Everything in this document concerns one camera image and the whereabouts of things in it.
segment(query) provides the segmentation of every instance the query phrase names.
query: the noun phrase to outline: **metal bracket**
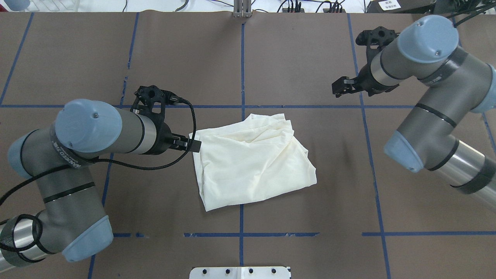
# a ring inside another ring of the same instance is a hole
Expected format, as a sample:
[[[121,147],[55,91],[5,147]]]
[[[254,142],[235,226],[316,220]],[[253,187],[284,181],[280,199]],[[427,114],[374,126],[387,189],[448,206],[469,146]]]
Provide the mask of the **metal bracket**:
[[[290,267],[193,268],[189,279],[291,279]]]
[[[234,17],[251,17],[251,0],[234,0]]]

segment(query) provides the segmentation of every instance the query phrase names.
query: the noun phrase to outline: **folded fabric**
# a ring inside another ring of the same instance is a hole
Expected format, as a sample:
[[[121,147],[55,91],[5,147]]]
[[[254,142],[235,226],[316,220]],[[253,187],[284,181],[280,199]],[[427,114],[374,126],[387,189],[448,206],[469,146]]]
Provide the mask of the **folded fabric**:
[[[197,131],[201,149],[193,158],[205,210],[259,202],[317,183],[308,150],[293,134],[284,114],[250,114],[243,122]]]

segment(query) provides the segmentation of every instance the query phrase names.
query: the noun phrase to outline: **white metal plate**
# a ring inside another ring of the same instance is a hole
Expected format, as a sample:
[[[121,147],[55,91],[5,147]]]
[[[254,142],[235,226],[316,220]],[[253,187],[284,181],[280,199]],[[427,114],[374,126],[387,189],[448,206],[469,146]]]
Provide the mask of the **white metal plate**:
[[[400,3],[397,0],[387,0],[379,2],[382,10],[396,10],[401,8]]]
[[[189,279],[291,279],[290,267],[194,268]]]

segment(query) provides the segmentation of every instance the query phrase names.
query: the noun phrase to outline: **electrical wire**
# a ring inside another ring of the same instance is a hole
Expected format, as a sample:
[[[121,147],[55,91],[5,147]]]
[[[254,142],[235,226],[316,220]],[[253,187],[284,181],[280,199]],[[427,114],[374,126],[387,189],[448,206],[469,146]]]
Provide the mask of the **electrical wire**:
[[[465,14],[465,13],[468,13],[468,12],[473,12],[473,11],[477,11],[479,9],[483,9],[483,8],[486,8],[486,7],[489,7],[490,5],[492,5],[494,2],[492,2],[491,4],[486,4],[486,5],[483,5],[483,6],[479,6],[479,7],[475,7],[475,8],[470,8],[470,9],[466,9],[466,10],[463,10],[463,11],[459,11],[457,13],[454,13],[452,15],[449,15],[447,16],[446,18],[452,18],[454,16],[458,16],[458,15],[462,15],[462,14]]]
[[[17,186],[15,186],[14,188],[10,189],[9,191],[7,191],[7,193],[5,193],[1,198],[0,198],[0,206],[3,205],[3,203],[5,202],[5,200],[7,200],[8,197],[10,197],[12,194],[14,194],[16,191],[20,190],[22,187],[28,185],[29,183],[37,180],[37,179],[40,179],[46,175],[49,175],[49,174],[52,174],[54,172],[58,172],[58,171],[61,171],[61,170],[65,170],[65,169],[69,169],[71,168],[71,166],[69,165],[63,165],[63,166],[58,166],[58,167],[55,167],[55,168],[52,168],[52,169],[49,169],[47,171],[44,171],[38,175],[35,175],[33,177],[31,177],[30,179],[28,180],[25,180],[23,182],[21,182],[20,184],[18,184]],[[11,251],[11,252],[22,252],[22,251],[26,251],[28,249],[30,249],[31,247],[37,245],[40,241],[40,238],[41,238],[41,234],[43,233],[43,225],[41,224],[40,220],[36,217],[36,216],[33,216],[33,215],[29,215],[29,214],[21,214],[19,215],[18,217],[18,221],[20,219],[30,219],[30,220],[33,220],[34,223],[36,223],[37,227],[39,227],[39,231],[37,230],[37,233],[35,236],[33,236],[33,241],[31,243],[29,243],[28,245],[26,246],[23,246],[23,247],[13,247],[13,246],[9,246],[9,245],[6,245],[2,242],[0,242],[0,248],[1,249],[4,249],[4,250],[7,250],[7,251]],[[0,222],[0,225],[3,225],[5,223],[7,223],[8,220],[5,220],[3,222]]]
[[[189,101],[186,101],[186,100],[184,101],[184,103],[186,105],[188,105],[189,108],[191,109],[191,117],[193,118],[193,134],[191,136],[191,140],[190,141],[193,142],[194,137],[196,135],[196,116],[194,114],[193,105]],[[169,164],[163,165],[163,166],[158,166],[158,167],[136,166],[136,165],[124,163],[124,162],[113,160],[113,159],[92,159],[92,160],[89,160],[89,161],[92,162],[92,163],[108,162],[108,163],[112,163],[112,164],[116,164],[116,165],[121,165],[121,166],[128,167],[128,168],[139,169],[139,170],[159,170],[159,169],[168,168],[168,167],[176,164],[177,162],[179,162],[181,159],[184,158],[184,156],[186,156],[186,154],[189,152],[190,149],[191,149],[191,144],[188,144],[188,146],[186,147],[186,150],[184,151],[184,153],[181,156],[179,156],[179,158],[177,158],[172,163],[169,163]]]
[[[229,3],[222,2],[222,1],[219,1],[219,0],[209,0],[209,1],[213,1],[213,2],[220,2],[220,3],[222,3],[222,4],[226,4],[227,6],[234,7],[234,5],[231,5],[231,4],[229,4]]]
[[[318,12],[318,10],[320,9],[320,7],[322,7],[322,5],[324,5],[324,3],[329,3],[329,10],[331,10],[331,8],[332,8],[332,7],[331,7],[331,6],[332,6],[331,1],[322,1],[322,2],[320,3],[320,5],[318,6],[317,10],[315,11],[316,13],[317,13],[317,12]]]
[[[494,8],[494,7],[496,7],[496,3],[490,4],[488,7],[485,7],[485,8],[483,8],[483,9],[481,9],[481,10],[479,10],[479,11],[477,11],[477,12],[475,12],[475,13],[473,13],[473,14],[471,14],[471,15],[469,15],[469,16],[467,16],[467,17],[465,17],[465,18],[463,18],[462,20],[460,20],[460,21],[458,21],[457,23],[455,23],[453,26],[454,26],[455,28],[457,28],[457,27],[458,27],[460,24],[462,24],[463,22],[465,22],[465,21],[467,21],[467,20],[469,20],[469,19],[471,19],[471,18],[474,18],[475,16],[477,16],[477,15],[479,15],[479,14],[483,13],[483,12],[486,12],[488,9],[491,9],[491,8]]]
[[[124,166],[124,167],[129,167],[129,168],[133,168],[133,169],[139,169],[139,170],[159,170],[159,169],[165,169],[165,168],[168,168],[170,166],[173,166],[174,164],[176,164],[177,162],[179,162],[181,159],[183,159],[186,154],[188,154],[189,150],[191,149],[191,146],[192,146],[192,143],[194,141],[194,138],[196,136],[196,115],[194,113],[194,108],[193,108],[193,105],[187,101],[187,100],[184,100],[182,101],[184,104],[188,105],[189,106],[189,109],[191,110],[191,118],[193,119],[193,134],[191,135],[191,139],[190,139],[190,143],[191,144],[188,144],[187,147],[186,147],[186,150],[184,151],[184,153],[179,156],[179,158],[177,158],[176,160],[174,160],[173,162],[167,164],[167,165],[163,165],[163,166],[158,166],[158,167],[141,167],[141,166],[136,166],[136,165],[132,165],[132,164],[128,164],[128,163],[124,163],[124,162],[121,162],[121,161],[117,161],[117,160],[112,160],[112,159],[92,159],[92,160],[86,160],[88,162],[91,162],[91,163],[100,163],[100,162],[108,162],[108,163],[112,163],[112,164],[116,164],[116,165],[121,165],[121,166]],[[62,165],[62,166],[58,166],[58,167],[55,167],[55,168],[52,168],[52,169],[49,169],[47,171],[44,171],[38,175],[35,175],[33,177],[31,177],[30,179],[27,179],[23,182],[21,182],[20,184],[18,184],[17,186],[13,187],[12,189],[10,189],[9,191],[7,191],[7,193],[5,193],[1,198],[0,198],[0,206],[3,205],[3,203],[12,195],[14,194],[15,192],[17,192],[18,190],[20,190],[21,188],[23,188],[24,186],[30,184],[31,182],[33,181],[36,181],[44,176],[47,176],[49,174],[52,174],[52,173],[55,173],[55,172],[58,172],[58,171],[61,171],[61,170],[65,170],[65,169],[70,169],[71,166],[69,165]],[[6,251],[11,251],[11,252],[16,252],[16,253],[19,253],[19,252],[22,252],[22,251],[26,251],[32,247],[34,247],[35,245],[38,245],[40,243],[40,238],[41,238],[41,235],[43,233],[43,225],[40,221],[40,219],[36,216],[33,216],[33,215],[29,215],[29,214],[21,214],[17,217],[17,221],[19,222],[21,219],[30,219],[30,220],[33,220],[33,223],[36,224],[36,235],[33,235],[33,241],[31,243],[29,243],[28,245],[26,246],[23,246],[23,247],[15,247],[15,244],[14,246],[9,246],[9,245],[6,245],[5,243],[2,243],[0,242],[0,249],[3,249],[3,250],[6,250]],[[8,219],[7,220],[4,220],[2,222],[0,222],[0,225],[3,225],[5,223],[8,222]]]
[[[177,8],[175,11],[180,11],[180,10],[184,9],[188,3],[189,3],[189,0],[185,0],[185,3],[182,6],[180,6],[179,8]]]
[[[123,8],[123,12],[124,12],[124,10],[125,10],[126,8],[127,8],[127,0],[125,0],[125,6],[124,6],[124,8]]]
[[[279,11],[281,10],[282,5],[284,5],[284,3],[286,3],[287,1],[288,1],[288,0],[284,0],[284,1],[281,3],[281,5],[279,6],[279,8],[277,9],[277,12],[279,12]]]

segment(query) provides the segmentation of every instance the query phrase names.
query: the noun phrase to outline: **black band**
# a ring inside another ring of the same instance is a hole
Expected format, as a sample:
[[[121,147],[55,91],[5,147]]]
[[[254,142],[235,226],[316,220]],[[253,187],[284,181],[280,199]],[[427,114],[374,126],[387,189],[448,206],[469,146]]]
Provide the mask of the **black band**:
[[[26,143],[26,140],[29,138],[29,136],[30,136],[32,133],[36,132],[37,130],[39,130],[39,129],[36,129],[36,130],[34,130],[34,131],[30,132],[30,133],[29,133],[29,134],[28,134],[28,135],[24,138],[24,140],[22,141],[22,144],[21,144],[21,152],[19,153],[19,157],[21,158],[21,166],[22,166],[22,168],[24,169],[24,171],[25,171],[27,174],[29,174],[29,175],[31,175],[31,174],[30,174],[30,173],[28,173],[28,171],[27,171],[27,170],[26,170],[26,168],[24,167],[24,164],[22,163],[22,148],[24,147],[24,144]]]
[[[68,195],[71,195],[71,194],[74,194],[74,193],[77,193],[79,191],[83,191],[83,190],[86,190],[88,188],[91,188],[95,186],[95,183],[93,182],[90,182],[90,183],[86,183],[86,184],[83,184],[81,186],[77,186],[77,187],[74,187],[72,189],[69,189],[69,190],[66,190],[66,191],[63,191],[63,192],[60,192],[58,194],[55,194],[55,195],[52,195],[52,196],[49,196],[49,197],[46,197],[43,199],[43,202],[44,203],[49,203],[49,202],[52,202],[52,201],[55,201],[56,199],[60,199],[60,198],[63,198],[65,196],[68,196]]]
[[[424,79],[419,79],[421,83],[427,86],[432,86],[442,80],[450,77],[465,61],[468,53],[462,48],[457,47],[453,53],[444,61],[444,63],[431,75]]]
[[[145,138],[145,124],[143,123],[143,120],[141,119],[141,117],[139,117],[137,114],[136,114],[136,117],[141,122],[141,139],[139,140],[138,145],[136,145],[136,147],[133,148],[131,151],[126,152],[126,154],[135,151],[141,145],[141,143],[143,142],[143,139]]]
[[[452,187],[460,190],[464,194],[473,194],[489,184],[495,173],[496,163],[486,156],[481,171],[472,180],[461,186],[456,187],[452,185]]]
[[[443,119],[444,121],[448,122],[450,125],[453,126],[453,128],[456,127],[457,123],[453,121],[453,119],[449,118],[447,115],[443,114],[442,112],[438,111],[438,110],[435,110],[433,108],[431,108],[430,106],[426,106],[424,104],[421,104],[421,103],[418,103],[415,105],[416,107],[418,108],[421,108],[425,111],[428,111],[434,115],[436,115],[437,117]]]
[[[38,212],[38,213],[35,215],[35,217],[36,217],[36,218],[38,218],[42,212],[43,212],[43,210],[42,210],[42,211],[40,211],[40,212]],[[37,225],[36,225],[36,223],[34,222],[34,223],[33,223],[33,235],[36,235],[37,233],[38,233],[38,226],[37,226]],[[49,254],[49,255],[56,254],[56,253],[54,253],[54,252],[50,252],[50,251],[48,251],[48,249],[46,249],[46,248],[45,248],[45,247],[41,244],[41,242],[36,243],[36,246],[38,246],[38,248],[40,248],[40,250],[41,250],[43,253],[45,253],[45,254]]]
[[[23,219],[32,220],[33,224],[39,223],[41,226],[41,221],[35,216],[28,215],[28,214],[21,214],[19,216],[15,216],[15,217],[13,217],[7,221],[7,223],[5,224],[5,226],[3,227],[3,229],[0,232],[0,242],[2,244],[10,246],[11,248],[17,248],[15,246],[15,241],[14,241],[14,230],[15,230],[15,226]],[[41,232],[42,232],[42,228],[40,228],[40,234],[39,235],[36,234],[37,237],[35,237],[35,234],[33,234],[33,238],[35,238],[33,242],[31,242],[27,246],[21,247],[20,249],[28,250],[31,247],[35,246],[36,243],[39,243],[40,237],[41,237]],[[13,251],[8,251],[8,250],[4,250],[4,249],[1,250],[1,253],[3,255],[3,258],[9,264],[11,264],[15,267],[25,267],[29,264],[37,263],[37,262],[44,260],[44,258],[39,259],[39,260],[31,260],[31,259],[28,259],[26,256],[24,256],[21,252],[13,252]]]
[[[84,159],[72,152],[71,149],[65,147],[57,137],[55,133],[55,125],[50,127],[50,141],[52,142],[52,147],[55,152],[64,160],[68,165],[77,169],[80,167],[85,167],[94,164],[90,160]]]
[[[444,158],[443,161],[441,161],[441,163],[439,163],[435,167],[430,168],[430,169],[427,169],[427,170],[435,171],[435,170],[441,168],[442,166],[444,166],[444,164],[446,164],[451,159],[451,157],[453,157],[453,155],[455,154],[455,152],[458,149],[458,146],[459,145],[460,145],[460,140],[459,139],[456,139],[455,145],[453,146],[453,148],[449,152],[448,156],[446,156],[446,158]]]

